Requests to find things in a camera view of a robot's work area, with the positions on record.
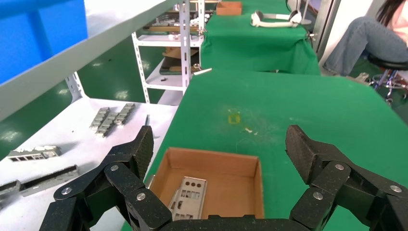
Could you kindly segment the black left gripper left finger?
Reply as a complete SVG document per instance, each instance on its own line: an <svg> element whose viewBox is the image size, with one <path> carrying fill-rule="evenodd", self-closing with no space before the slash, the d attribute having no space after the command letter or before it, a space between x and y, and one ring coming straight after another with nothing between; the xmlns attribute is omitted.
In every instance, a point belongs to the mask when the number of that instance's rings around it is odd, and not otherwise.
<svg viewBox="0 0 408 231"><path fill-rule="evenodd" d="M88 231L116 208L135 231L161 230L171 212L143 182L153 145L152 128L142 126L134 140L112 147L97 167L55 191L40 229Z"/></svg>

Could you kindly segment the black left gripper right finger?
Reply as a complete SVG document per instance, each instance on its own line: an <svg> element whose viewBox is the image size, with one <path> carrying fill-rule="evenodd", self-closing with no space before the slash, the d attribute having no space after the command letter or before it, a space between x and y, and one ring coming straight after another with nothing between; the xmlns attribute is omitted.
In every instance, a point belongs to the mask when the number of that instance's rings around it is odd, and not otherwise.
<svg viewBox="0 0 408 231"><path fill-rule="evenodd" d="M340 206L371 231L407 230L406 187L354 164L336 146L309 138L298 125L287 128L285 145L308 186L291 210L291 220L321 231Z"/></svg>

